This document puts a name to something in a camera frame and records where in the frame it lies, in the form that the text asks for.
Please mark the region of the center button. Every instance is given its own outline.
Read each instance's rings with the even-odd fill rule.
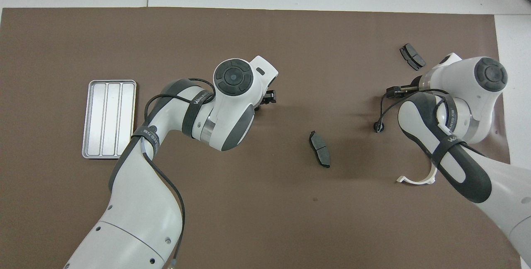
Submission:
[[[224,78],[227,84],[235,86],[243,79],[243,73],[238,68],[229,68],[227,71],[225,71]]]

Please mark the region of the silver rectangular tray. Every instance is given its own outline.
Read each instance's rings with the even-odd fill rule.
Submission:
[[[134,80],[90,82],[81,152],[83,157],[120,157],[133,133],[135,99]]]

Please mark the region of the black velcro strap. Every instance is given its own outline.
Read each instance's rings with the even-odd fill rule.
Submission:
[[[455,105],[455,101],[453,100],[452,96],[449,94],[443,94],[444,98],[446,99],[444,103],[446,103],[446,127],[450,129],[451,132],[455,129],[455,126],[457,126],[457,106]]]
[[[157,155],[159,147],[161,146],[161,143],[159,142],[159,136],[156,134],[156,132],[157,127],[155,125],[150,127],[140,126],[134,131],[131,137],[140,136],[147,139],[151,146],[153,146],[153,156],[155,156]]]
[[[440,139],[439,142],[440,143],[437,148],[435,148],[435,151],[433,151],[431,157],[431,161],[436,167],[440,165],[442,158],[450,148],[457,144],[466,144],[465,141],[455,135],[448,135],[447,137]]]
[[[199,114],[199,110],[201,109],[203,102],[205,102],[205,100],[211,95],[211,92],[203,90],[199,92],[194,99],[192,99],[192,101],[190,101],[190,104],[188,104],[188,109],[186,109],[186,113],[184,114],[182,127],[182,131],[185,135],[193,138],[192,129],[194,127],[195,118],[197,118],[197,114]]]

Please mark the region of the brown mat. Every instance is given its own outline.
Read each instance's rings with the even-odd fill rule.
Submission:
[[[411,43],[427,66],[413,71]],[[137,119],[178,78],[257,54],[280,72],[244,142],[171,133],[154,161],[183,194],[180,268],[518,268],[501,231],[400,131],[379,98],[446,54],[497,58],[491,15],[193,8],[5,9],[0,29],[0,263],[61,268],[104,212],[115,161],[81,156],[87,85],[133,79]],[[502,101],[474,147],[508,162]],[[328,143],[330,169],[308,142]]]

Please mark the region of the white robotic arm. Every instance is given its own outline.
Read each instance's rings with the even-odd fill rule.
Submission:
[[[174,195],[151,159],[171,130],[217,150],[237,146],[254,119],[254,107],[277,74],[258,56],[250,63],[220,63],[214,71],[215,97],[191,80],[169,84],[114,167],[107,210],[64,268],[161,268],[178,242],[183,222]]]
[[[400,107],[400,128],[531,264],[531,171],[488,159],[464,141],[476,143],[488,133],[493,105],[507,83],[507,73],[490,58],[461,61],[451,54],[445,61],[449,63],[420,78],[419,88],[441,88],[453,98],[413,94]]]

